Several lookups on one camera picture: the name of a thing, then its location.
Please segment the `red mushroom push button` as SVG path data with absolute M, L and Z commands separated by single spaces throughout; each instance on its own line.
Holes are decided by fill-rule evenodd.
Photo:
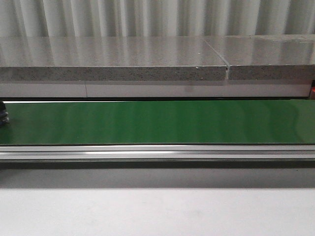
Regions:
M 0 126 L 4 126 L 9 123 L 8 112 L 3 101 L 0 101 Z

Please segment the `green conveyor belt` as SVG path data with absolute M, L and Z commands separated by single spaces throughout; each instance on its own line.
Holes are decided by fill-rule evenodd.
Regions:
M 312 100 L 7 104 L 2 145 L 313 144 Z

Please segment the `grey stone countertop slab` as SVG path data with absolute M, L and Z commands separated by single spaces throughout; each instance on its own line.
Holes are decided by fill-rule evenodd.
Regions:
M 223 81 L 200 37 L 2 37 L 2 81 Z

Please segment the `white pleated curtain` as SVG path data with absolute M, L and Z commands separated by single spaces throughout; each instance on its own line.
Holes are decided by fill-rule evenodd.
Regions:
M 3 0 L 1 36 L 313 34 L 312 0 Z

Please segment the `aluminium conveyor side rail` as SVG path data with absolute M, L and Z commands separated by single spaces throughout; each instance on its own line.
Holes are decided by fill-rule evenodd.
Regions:
M 1 162 L 314 160 L 313 145 L 2 146 Z

